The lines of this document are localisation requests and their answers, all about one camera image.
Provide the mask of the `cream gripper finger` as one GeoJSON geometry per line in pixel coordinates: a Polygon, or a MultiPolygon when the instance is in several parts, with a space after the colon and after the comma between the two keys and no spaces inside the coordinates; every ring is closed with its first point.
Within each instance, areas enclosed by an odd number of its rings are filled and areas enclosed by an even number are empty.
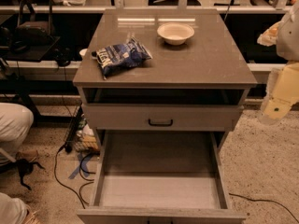
{"type": "Polygon", "coordinates": [[[299,63],[287,63],[283,68],[274,68],[267,80],[259,121],[267,125],[278,123],[298,102],[299,63]]]}

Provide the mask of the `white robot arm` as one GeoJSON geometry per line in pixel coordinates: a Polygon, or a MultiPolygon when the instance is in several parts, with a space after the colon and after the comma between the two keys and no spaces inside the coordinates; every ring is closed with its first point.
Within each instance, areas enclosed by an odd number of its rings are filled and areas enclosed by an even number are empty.
{"type": "Polygon", "coordinates": [[[263,32],[257,43],[267,47],[275,45],[277,55],[287,61],[283,68],[273,68],[270,72],[261,104],[260,122],[272,125],[299,102],[299,2],[263,32]]]}

